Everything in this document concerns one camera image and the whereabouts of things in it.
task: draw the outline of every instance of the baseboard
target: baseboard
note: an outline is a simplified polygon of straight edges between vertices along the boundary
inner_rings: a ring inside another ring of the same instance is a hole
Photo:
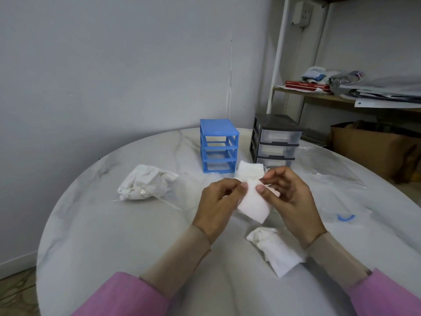
[[[37,265],[38,251],[22,255],[0,264],[0,279]]]

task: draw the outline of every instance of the tiled floor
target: tiled floor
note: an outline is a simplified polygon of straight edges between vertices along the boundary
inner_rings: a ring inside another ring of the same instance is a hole
[[[0,280],[0,316],[39,316],[35,267]]]

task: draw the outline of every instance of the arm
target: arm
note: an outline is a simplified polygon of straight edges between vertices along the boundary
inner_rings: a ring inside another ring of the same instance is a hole
[[[371,272],[327,232],[310,188],[290,168],[272,169],[261,181],[281,192],[276,197],[263,185],[256,187],[301,246],[348,293],[359,316],[421,315],[421,300],[379,270]]]
[[[223,179],[205,188],[192,225],[149,270],[140,278],[115,273],[72,316],[165,315],[169,299],[211,251],[246,187]]]

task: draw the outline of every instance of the fingernail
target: fingernail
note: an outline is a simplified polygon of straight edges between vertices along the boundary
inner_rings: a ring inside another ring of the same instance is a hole
[[[262,193],[264,191],[264,185],[257,185],[256,191],[259,192],[259,193]]]

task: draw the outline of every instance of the cardboard box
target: cardboard box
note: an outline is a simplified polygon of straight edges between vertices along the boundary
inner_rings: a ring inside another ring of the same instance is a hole
[[[385,180],[409,182],[421,158],[421,134],[373,122],[346,122],[330,127],[331,149]]]

